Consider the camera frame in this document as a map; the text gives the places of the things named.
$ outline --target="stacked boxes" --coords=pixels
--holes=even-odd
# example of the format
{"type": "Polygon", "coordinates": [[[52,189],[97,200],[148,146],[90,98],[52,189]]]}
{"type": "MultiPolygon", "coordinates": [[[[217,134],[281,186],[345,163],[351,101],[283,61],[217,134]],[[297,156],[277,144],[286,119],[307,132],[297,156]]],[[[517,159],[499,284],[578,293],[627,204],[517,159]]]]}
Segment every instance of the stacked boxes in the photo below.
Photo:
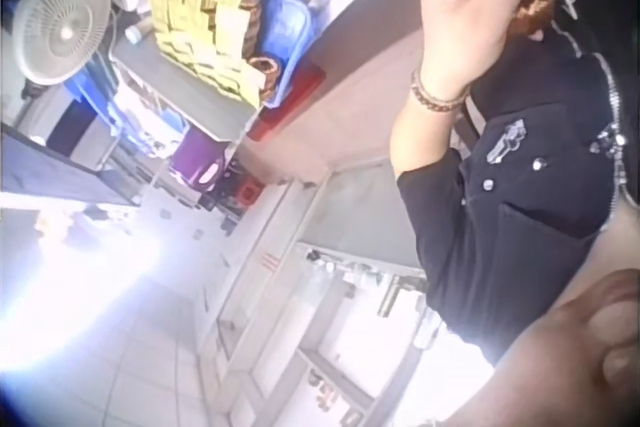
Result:
{"type": "Polygon", "coordinates": [[[156,41],[164,56],[223,94],[256,108],[273,94],[281,70],[278,62],[265,62],[264,57],[252,62],[260,32],[261,0],[150,3],[156,41]]]}

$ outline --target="fan grille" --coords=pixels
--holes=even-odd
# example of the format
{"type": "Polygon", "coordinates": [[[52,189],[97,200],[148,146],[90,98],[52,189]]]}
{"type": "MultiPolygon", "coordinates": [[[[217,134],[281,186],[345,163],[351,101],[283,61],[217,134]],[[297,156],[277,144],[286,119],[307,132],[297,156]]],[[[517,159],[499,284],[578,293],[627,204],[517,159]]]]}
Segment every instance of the fan grille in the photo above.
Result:
{"type": "Polygon", "coordinates": [[[21,0],[14,21],[16,60],[33,82],[57,84],[98,49],[110,0],[21,0]]]}

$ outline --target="human hand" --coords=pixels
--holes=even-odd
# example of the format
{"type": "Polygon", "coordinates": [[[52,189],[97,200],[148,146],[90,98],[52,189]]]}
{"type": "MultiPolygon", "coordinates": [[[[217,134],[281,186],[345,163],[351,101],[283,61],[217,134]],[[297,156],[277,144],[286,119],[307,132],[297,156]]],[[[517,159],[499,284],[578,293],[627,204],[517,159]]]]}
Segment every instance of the human hand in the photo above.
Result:
{"type": "Polygon", "coordinates": [[[423,86],[441,100],[457,98],[498,59],[521,0],[421,0],[423,86]]]}
{"type": "Polygon", "coordinates": [[[640,414],[639,288],[640,271],[618,271],[547,313],[445,425],[626,425],[640,414]]]}

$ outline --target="black jacket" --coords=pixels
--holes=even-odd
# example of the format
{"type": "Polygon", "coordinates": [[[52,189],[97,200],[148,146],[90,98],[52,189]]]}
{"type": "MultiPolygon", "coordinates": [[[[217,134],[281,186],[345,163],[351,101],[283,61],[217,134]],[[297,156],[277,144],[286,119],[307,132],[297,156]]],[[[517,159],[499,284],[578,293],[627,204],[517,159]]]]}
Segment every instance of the black jacket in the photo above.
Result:
{"type": "Polygon", "coordinates": [[[488,121],[471,156],[450,150],[398,179],[427,303],[492,363],[551,307],[609,219],[622,169],[608,80],[601,59],[554,31],[514,40],[472,89],[488,121]]]}

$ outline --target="purple container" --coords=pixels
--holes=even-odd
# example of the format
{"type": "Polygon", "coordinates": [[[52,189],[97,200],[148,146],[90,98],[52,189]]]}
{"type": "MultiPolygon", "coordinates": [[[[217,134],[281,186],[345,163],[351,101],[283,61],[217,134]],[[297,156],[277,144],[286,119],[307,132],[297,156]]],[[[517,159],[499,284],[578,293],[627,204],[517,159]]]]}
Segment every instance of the purple container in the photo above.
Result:
{"type": "Polygon", "coordinates": [[[197,192],[212,189],[225,168],[229,142],[218,142],[193,125],[171,158],[171,169],[197,192]]]}

